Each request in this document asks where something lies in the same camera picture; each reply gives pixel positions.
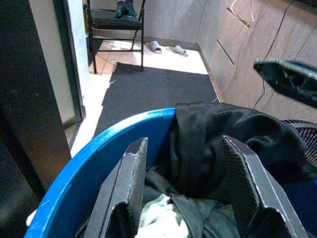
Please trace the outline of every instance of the black chair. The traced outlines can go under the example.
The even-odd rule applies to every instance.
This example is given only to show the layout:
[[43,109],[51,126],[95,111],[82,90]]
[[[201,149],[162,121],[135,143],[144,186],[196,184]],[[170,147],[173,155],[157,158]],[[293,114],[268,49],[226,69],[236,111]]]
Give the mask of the black chair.
[[[107,9],[90,9],[90,0],[88,3],[88,34],[89,34],[89,49],[93,55],[94,62],[94,73],[97,73],[96,68],[96,52],[141,52],[141,71],[143,72],[143,56],[144,56],[144,5],[145,1],[143,0],[139,18],[131,16],[122,16],[120,19],[114,17],[115,10]],[[130,50],[96,50],[94,47],[94,40],[107,39],[105,37],[94,37],[93,27],[95,29],[102,30],[135,30],[133,39],[112,39],[118,41],[132,41],[132,47]],[[135,38],[137,32],[141,30],[141,49],[134,50],[133,46],[135,43]]]

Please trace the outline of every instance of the white fabric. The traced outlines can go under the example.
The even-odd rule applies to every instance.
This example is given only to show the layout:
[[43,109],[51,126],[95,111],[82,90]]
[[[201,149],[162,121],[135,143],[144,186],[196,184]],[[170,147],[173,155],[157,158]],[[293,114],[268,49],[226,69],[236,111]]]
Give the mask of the white fabric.
[[169,197],[162,194],[142,210],[135,238],[189,238],[190,232],[183,216]]

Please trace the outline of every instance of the blue bin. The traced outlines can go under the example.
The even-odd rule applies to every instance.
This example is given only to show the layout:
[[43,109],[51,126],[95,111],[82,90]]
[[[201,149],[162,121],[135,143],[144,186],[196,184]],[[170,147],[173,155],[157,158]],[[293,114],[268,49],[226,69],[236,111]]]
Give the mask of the blue bin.
[[147,167],[155,164],[168,144],[174,114],[174,108],[141,113],[95,137],[57,176],[41,201],[25,238],[72,238],[89,216],[100,184],[129,144],[140,137],[148,137]]

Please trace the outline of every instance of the black floor mat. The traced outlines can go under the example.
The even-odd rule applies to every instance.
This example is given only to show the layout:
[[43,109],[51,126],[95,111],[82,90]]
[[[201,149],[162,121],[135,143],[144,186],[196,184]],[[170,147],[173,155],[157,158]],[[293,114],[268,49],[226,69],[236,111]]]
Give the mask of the black floor mat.
[[174,107],[176,103],[212,102],[209,76],[118,63],[110,80],[95,136],[135,114]]

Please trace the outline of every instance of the chair seat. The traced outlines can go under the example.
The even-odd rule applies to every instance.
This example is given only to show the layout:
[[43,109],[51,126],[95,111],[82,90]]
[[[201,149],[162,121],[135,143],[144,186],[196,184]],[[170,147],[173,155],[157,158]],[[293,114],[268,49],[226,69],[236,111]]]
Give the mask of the chair seat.
[[93,27],[104,30],[141,30],[142,24],[135,16],[114,17],[115,10],[91,9]]

